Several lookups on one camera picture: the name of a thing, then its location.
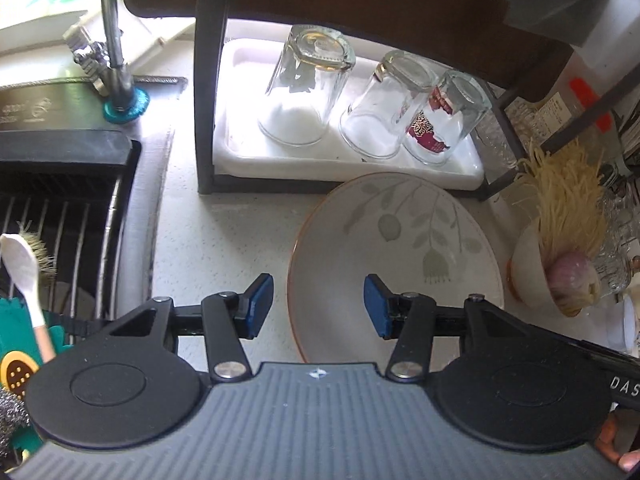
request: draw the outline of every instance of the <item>brush bristles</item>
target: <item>brush bristles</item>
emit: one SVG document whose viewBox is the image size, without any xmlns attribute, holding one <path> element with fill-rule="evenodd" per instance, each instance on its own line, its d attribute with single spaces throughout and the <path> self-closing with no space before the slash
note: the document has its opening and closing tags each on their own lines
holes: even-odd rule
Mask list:
<svg viewBox="0 0 640 480">
<path fill-rule="evenodd" d="M 20 232 L 18 233 L 29 244 L 31 251 L 36 256 L 38 266 L 40 267 L 40 277 L 45 283 L 52 283 L 56 279 L 56 264 L 53 261 L 53 257 L 49 256 L 47 247 L 40 237 L 36 233 L 27 231 L 23 226 L 20 226 Z"/>
</svg>

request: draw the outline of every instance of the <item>upside-down glass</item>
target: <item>upside-down glass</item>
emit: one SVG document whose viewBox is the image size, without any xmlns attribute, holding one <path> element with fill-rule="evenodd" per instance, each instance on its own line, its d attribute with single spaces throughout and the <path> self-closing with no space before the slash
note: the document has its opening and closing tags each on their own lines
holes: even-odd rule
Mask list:
<svg viewBox="0 0 640 480">
<path fill-rule="evenodd" d="M 338 30 L 291 27 L 258 104 L 262 132 L 291 146 L 318 142 L 355 61 L 351 45 Z"/>
<path fill-rule="evenodd" d="M 425 164 L 443 164 L 490 107 L 473 77 L 449 70 L 411 122 L 404 146 Z"/>
<path fill-rule="evenodd" d="M 427 60 L 402 50 L 387 52 L 364 92 L 340 117 L 342 137 L 365 156 L 391 158 L 436 80 Z"/>
</svg>

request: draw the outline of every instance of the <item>white sticker label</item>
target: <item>white sticker label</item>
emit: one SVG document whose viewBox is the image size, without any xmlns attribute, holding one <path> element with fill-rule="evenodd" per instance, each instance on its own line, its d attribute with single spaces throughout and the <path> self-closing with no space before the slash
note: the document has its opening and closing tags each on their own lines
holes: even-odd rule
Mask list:
<svg viewBox="0 0 640 480">
<path fill-rule="evenodd" d="M 548 130 L 548 135 L 553 135 L 571 120 L 571 112 L 566 107 L 564 101 L 560 97 L 560 92 L 556 92 L 545 105 L 536 112 L 539 120 Z"/>
</svg>

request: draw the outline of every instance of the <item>drain grate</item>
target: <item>drain grate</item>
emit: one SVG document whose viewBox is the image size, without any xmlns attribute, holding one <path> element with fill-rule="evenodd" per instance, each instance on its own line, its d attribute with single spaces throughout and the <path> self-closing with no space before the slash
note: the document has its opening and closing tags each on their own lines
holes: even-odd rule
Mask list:
<svg viewBox="0 0 640 480">
<path fill-rule="evenodd" d="M 2 232 L 28 225 L 56 263 L 55 282 L 40 288 L 46 310 L 113 319 L 124 187 L 114 176 L 0 171 Z M 0 297 L 15 296 L 0 262 Z"/>
</svg>

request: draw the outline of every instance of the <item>noodles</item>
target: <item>noodles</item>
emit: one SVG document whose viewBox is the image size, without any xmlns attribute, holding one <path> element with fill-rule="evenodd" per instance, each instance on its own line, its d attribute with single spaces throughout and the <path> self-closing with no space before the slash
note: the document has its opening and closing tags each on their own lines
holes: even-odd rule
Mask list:
<svg viewBox="0 0 640 480">
<path fill-rule="evenodd" d="M 600 161 L 588 163 L 586 150 L 573 140 L 554 155 L 537 146 L 524 160 L 525 174 L 519 175 L 538 192 L 540 257 L 546 269 L 559 256 L 581 251 L 591 260 L 598 254 L 607 230 L 602 211 Z"/>
</svg>

